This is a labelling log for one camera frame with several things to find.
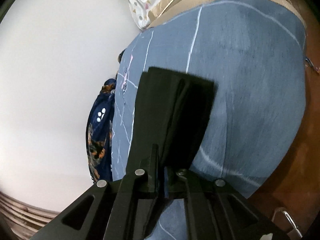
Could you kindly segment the black pants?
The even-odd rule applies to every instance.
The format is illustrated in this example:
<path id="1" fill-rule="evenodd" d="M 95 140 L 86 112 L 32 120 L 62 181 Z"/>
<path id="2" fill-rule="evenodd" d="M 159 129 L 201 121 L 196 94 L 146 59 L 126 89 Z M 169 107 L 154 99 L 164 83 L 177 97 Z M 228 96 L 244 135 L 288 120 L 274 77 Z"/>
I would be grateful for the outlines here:
<path id="1" fill-rule="evenodd" d="M 157 192 L 164 169 L 188 169 L 208 126 L 217 85 L 210 80 L 150 67 L 140 77 L 135 101 L 130 174 L 146 171 L 147 190 Z"/>

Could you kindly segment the blue grid-pattern bedsheet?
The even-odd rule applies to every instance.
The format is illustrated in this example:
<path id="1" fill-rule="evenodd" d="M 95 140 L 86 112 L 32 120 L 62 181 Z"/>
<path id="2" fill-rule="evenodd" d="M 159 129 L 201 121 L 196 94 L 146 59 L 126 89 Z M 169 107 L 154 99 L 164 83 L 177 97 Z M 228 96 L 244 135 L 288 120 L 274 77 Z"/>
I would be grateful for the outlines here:
<path id="1" fill-rule="evenodd" d="M 250 197 L 291 146 L 305 111 L 305 29 L 270 0 L 217 0 L 139 34 L 121 59 L 112 175 L 123 178 L 142 72 L 161 67 L 213 80 L 217 93 L 192 171 Z"/>

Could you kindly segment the navy dog-print blanket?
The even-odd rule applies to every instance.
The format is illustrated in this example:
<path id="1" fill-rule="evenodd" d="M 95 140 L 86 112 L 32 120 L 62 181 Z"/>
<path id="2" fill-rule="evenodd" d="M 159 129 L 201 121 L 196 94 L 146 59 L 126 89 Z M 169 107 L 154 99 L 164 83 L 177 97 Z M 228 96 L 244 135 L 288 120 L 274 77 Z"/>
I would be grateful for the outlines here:
<path id="1" fill-rule="evenodd" d="M 112 121 L 116 79 L 108 79 L 93 103 L 86 126 L 88 168 L 93 182 L 112 181 Z"/>

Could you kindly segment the metal latch bracket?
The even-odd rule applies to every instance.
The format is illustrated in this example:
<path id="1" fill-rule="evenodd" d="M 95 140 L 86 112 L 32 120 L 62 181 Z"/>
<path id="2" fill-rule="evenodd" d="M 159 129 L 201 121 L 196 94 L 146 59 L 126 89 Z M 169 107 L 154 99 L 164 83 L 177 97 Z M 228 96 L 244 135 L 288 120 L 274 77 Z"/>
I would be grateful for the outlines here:
<path id="1" fill-rule="evenodd" d="M 284 207 L 276 208 L 271 220 L 276 226 L 283 230 L 291 240 L 302 239 L 303 235 L 298 225 Z"/>

